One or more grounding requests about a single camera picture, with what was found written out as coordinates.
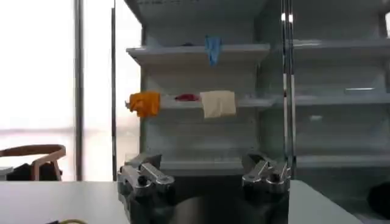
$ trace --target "chair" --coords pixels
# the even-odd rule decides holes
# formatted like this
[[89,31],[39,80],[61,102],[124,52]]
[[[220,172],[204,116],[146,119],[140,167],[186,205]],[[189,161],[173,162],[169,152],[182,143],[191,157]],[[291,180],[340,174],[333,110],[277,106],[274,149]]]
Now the chair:
[[48,145],[24,145],[9,149],[0,150],[0,157],[6,156],[27,156],[27,155],[40,155],[45,156],[34,160],[31,164],[31,177],[33,181],[40,180],[40,167],[48,162],[53,163],[55,169],[55,175],[57,179],[61,180],[61,173],[57,160],[66,155],[65,146],[48,144]]

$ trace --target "glass door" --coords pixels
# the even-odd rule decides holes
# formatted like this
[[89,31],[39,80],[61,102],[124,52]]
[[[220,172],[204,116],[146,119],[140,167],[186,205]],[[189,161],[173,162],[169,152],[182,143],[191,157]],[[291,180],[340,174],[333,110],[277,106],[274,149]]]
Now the glass door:
[[296,178],[363,221],[383,219],[371,196],[390,168],[390,5],[293,3]]

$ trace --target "red cloth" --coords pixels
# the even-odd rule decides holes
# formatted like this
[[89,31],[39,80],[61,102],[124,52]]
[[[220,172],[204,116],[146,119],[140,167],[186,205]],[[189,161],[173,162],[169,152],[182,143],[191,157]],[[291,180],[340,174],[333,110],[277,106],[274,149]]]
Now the red cloth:
[[177,100],[177,101],[199,101],[199,96],[194,95],[194,94],[190,94],[190,93],[186,93],[186,94],[182,94],[182,95],[175,97],[175,100]]

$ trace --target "black object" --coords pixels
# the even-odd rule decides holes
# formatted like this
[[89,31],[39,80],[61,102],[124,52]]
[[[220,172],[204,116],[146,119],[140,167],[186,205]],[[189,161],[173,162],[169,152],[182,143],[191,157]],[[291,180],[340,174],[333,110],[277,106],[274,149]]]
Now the black object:
[[[31,165],[27,163],[14,168],[13,172],[7,175],[7,181],[31,181],[32,178],[32,169]],[[59,181],[57,175],[55,174],[55,167],[53,163],[45,163],[40,166],[40,181]]]
[[390,219],[390,182],[373,187],[367,197],[367,202],[373,211]]

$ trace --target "blue cloth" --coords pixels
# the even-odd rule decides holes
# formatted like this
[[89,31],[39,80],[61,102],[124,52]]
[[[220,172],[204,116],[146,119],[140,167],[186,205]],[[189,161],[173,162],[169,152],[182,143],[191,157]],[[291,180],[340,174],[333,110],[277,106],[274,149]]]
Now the blue cloth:
[[219,37],[208,37],[205,39],[205,47],[210,65],[214,66],[218,63],[219,53],[221,51],[222,40]]

